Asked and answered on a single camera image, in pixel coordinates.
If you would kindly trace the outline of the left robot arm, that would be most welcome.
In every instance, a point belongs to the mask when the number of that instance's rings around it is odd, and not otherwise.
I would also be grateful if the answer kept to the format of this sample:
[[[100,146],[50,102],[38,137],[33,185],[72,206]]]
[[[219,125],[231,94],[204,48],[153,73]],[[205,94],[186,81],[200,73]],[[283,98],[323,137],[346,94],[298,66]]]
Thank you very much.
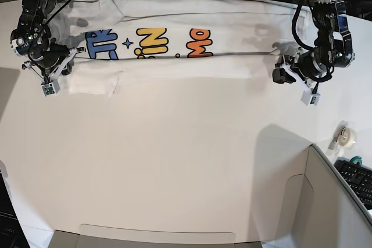
[[[313,46],[302,42],[296,25],[304,1],[299,1],[291,23],[291,32],[299,49],[292,56],[282,57],[275,65],[272,78],[278,84],[300,82],[315,94],[317,85],[332,79],[335,68],[348,67],[355,54],[343,0],[315,0],[310,11],[317,38]]]

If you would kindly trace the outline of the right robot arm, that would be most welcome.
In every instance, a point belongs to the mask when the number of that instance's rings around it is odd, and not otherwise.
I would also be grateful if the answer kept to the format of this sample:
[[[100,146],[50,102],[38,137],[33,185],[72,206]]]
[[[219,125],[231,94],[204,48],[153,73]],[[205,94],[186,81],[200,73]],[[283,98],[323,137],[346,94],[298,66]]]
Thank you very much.
[[[39,68],[42,85],[49,85],[59,78],[61,74],[70,74],[68,65],[77,53],[85,48],[68,48],[52,40],[49,28],[50,21],[69,4],[66,1],[56,13],[54,10],[57,0],[22,0],[22,14],[17,28],[10,36],[11,47],[18,56],[28,57],[23,69],[34,70]]]

